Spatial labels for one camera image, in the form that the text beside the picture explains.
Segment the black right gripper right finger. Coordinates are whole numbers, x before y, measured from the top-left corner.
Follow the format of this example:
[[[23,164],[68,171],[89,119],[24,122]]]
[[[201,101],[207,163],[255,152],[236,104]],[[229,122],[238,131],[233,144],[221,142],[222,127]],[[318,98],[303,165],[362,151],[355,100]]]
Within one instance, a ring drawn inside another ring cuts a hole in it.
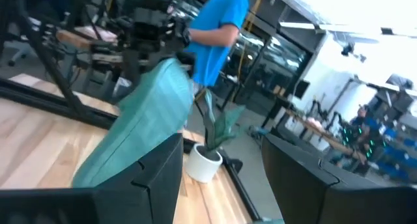
[[[274,135],[261,155],[286,223],[416,224],[416,188],[382,186]]]

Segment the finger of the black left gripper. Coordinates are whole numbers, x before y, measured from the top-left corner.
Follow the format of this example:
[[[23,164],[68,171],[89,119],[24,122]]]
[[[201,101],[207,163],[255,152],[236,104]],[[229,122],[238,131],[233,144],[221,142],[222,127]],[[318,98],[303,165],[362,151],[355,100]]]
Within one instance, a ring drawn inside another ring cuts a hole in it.
[[[179,51],[177,52],[177,59],[187,74],[193,76],[195,72],[195,55],[190,52]]]

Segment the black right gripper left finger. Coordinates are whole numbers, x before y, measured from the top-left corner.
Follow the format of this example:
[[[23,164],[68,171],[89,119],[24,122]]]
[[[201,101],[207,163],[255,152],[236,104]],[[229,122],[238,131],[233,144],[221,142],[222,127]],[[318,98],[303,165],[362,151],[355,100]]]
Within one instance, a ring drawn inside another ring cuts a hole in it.
[[[1,223],[172,223],[182,177],[175,133],[93,188],[1,191]]]

